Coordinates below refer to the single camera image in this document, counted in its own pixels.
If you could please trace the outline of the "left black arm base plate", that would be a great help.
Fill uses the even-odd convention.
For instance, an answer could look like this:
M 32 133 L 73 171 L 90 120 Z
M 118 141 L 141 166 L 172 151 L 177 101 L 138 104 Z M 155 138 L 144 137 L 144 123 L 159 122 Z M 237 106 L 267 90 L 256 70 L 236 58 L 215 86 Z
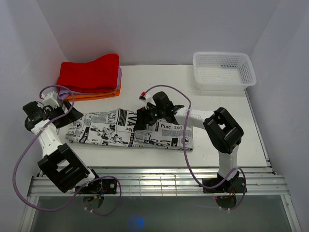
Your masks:
M 100 179 L 88 184 L 80 190 L 80 194 L 115 194 L 117 181 L 114 178 Z

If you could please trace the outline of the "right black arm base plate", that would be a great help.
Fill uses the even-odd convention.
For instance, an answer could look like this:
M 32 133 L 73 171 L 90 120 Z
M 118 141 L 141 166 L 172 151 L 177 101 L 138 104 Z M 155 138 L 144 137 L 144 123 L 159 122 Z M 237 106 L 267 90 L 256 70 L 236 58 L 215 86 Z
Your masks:
M 223 180 L 222 177 L 217 175 L 216 178 L 203 178 L 202 179 L 202 184 L 207 186 L 207 187 L 212 187 L 219 182 Z M 220 186 L 214 189 L 203 189 L 204 193 L 246 193 L 247 188 L 245 187 L 244 183 L 244 178 L 243 177 L 237 177 L 235 176 L 234 178 L 230 180 L 224 181 Z

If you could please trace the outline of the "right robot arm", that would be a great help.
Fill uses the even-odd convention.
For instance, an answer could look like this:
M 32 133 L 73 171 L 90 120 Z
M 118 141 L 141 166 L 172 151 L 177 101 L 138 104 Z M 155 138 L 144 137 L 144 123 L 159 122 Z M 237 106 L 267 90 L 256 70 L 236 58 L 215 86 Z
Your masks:
M 219 170 L 216 178 L 204 178 L 198 185 L 209 193 L 235 189 L 239 177 L 237 152 L 244 131 L 225 108 L 220 107 L 212 112 L 174 105 L 163 91 L 153 96 L 143 92 L 139 99 L 145 106 L 137 110 L 135 131 L 145 130 L 160 119 L 174 125 L 204 129 L 218 151 Z

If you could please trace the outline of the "newspaper print trousers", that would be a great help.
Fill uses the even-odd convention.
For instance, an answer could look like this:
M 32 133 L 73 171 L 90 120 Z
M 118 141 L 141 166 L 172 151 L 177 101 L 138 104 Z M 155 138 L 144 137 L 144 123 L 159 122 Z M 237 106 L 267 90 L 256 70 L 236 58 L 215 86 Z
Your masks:
M 86 113 L 71 123 L 65 138 L 71 143 L 193 150 L 193 127 L 186 128 L 183 138 L 183 126 L 174 125 L 160 119 L 145 130 L 134 131 L 137 114 L 118 108 L 108 112 Z

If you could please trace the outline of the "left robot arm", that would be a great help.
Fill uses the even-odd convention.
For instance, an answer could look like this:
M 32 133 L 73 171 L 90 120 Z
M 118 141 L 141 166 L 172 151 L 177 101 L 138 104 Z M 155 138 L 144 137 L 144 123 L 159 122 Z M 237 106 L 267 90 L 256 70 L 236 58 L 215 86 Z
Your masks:
M 88 168 L 68 144 L 62 143 L 56 130 L 76 122 L 83 114 L 64 101 L 68 109 L 45 104 L 39 106 L 37 101 L 23 106 L 26 113 L 25 127 L 28 131 L 38 135 L 42 148 L 42 159 L 38 161 L 40 170 L 62 192 L 79 188 L 85 184 L 84 193 L 97 193 L 102 189 L 102 180 L 93 169 Z

